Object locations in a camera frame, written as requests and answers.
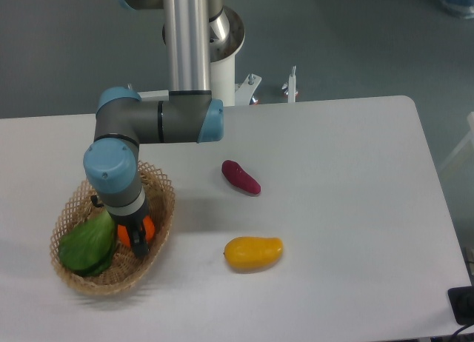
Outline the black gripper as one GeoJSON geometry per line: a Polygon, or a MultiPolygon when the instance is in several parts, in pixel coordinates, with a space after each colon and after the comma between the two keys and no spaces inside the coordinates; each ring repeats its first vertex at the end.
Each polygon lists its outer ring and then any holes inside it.
{"type": "Polygon", "coordinates": [[[143,206],[136,212],[127,215],[117,215],[109,212],[110,217],[118,225],[126,227],[130,247],[137,258],[144,258],[150,251],[146,239],[146,229],[143,220],[149,215],[148,206],[143,206]]]}

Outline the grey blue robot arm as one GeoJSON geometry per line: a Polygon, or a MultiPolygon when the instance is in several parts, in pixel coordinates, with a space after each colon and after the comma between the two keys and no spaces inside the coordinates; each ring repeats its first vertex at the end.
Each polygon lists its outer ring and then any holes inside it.
{"type": "Polygon", "coordinates": [[[170,85],[166,101],[145,101],[126,87],[105,90],[94,142],[84,154],[87,180],[114,221],[125,227],[134,255],[149,252],[147,198],[138,173],[141,144],[219,141],[223,103],[210,82],[210,22],[221,0],[119,0],[132,10],[163,8],[170,85]]]}

